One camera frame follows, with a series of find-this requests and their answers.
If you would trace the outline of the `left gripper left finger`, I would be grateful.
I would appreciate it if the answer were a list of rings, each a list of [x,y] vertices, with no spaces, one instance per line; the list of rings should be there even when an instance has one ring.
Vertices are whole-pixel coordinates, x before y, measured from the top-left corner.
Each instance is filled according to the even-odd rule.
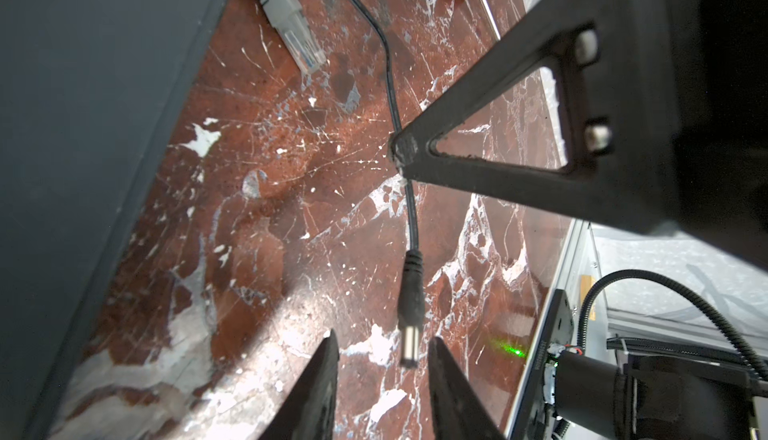
[[[339,358],[330,330],[260,439],[333,438]]]

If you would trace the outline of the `black power adapter with cable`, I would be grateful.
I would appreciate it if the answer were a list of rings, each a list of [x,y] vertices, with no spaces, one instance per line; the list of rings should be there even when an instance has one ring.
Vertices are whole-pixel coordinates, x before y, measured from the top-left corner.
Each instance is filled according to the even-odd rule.
[[[348,0],[352,6],[366,19],[373,29],[384,49],[385,56],[385,85],[393,133],[402,132],[402,122],[396,99],[392,55],[387,37],[373,17],[372,13],[360,0]],[[424,295],[424,260],[420,252],[420,237],[416,195],[410,180],[404,181],[403,193],[406,205],[409,249],[405,253],[400,292],[397,302],[398,329],[401,334],[400,366],[415,369],[419,364],[419,351],[422,344],[422,332],[425,314]]]

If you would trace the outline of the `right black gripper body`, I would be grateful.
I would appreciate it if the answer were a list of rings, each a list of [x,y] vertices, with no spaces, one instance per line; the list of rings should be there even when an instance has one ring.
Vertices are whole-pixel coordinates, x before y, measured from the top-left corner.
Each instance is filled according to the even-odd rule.
[[[767,0],[665,0],[673,112],[665,222],[767,267]]]

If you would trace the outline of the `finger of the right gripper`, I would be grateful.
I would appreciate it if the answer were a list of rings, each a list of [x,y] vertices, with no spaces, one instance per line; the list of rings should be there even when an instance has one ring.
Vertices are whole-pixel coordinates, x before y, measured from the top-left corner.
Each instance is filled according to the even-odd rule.
[[[670,229],[664,0],[540,0],[392,142],[411,180],[634,233]]]

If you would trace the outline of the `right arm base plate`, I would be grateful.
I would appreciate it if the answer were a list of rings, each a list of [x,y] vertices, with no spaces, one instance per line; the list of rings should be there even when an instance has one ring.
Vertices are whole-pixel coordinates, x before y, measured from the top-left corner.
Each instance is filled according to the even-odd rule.
[[[574,320],[567,294],[552,291],[547,313],[528,352],[518,395],[505,428],[507,439],[552,439],[558,357],[572,343]]]

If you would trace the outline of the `dark grey box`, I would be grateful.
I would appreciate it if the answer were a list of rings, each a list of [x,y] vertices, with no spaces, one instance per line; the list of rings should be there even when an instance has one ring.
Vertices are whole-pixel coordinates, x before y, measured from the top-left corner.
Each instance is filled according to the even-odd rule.
[[[227,0],[1,0],[1,435],[47,434]]]

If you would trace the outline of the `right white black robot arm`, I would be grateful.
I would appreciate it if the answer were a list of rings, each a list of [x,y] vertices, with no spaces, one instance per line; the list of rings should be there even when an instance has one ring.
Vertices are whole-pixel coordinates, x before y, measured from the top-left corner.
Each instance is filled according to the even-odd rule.
[[[556,170],[461,158],[439,141],[539,68],[555,79],[566,162]],[[391,141],[408,180],[636,234],[681,230],[767,265],[767,0],[541,0]],[[688,299],[743,370],[665,356],[623,367],[586,354],[597,296],[625,279]],[[534,344],[517,438],[554,437],[562,418],[609,439],[763,439],[767,366],[702,297],[622,270],[588,292],[577,343],[554,351],[555,314]]]

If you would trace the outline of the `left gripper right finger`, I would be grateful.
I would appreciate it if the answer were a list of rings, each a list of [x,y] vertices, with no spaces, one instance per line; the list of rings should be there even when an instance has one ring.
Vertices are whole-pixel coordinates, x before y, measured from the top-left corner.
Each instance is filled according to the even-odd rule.
[[[441,338],[429,342],[427,361],[434,437],[503,439]]]

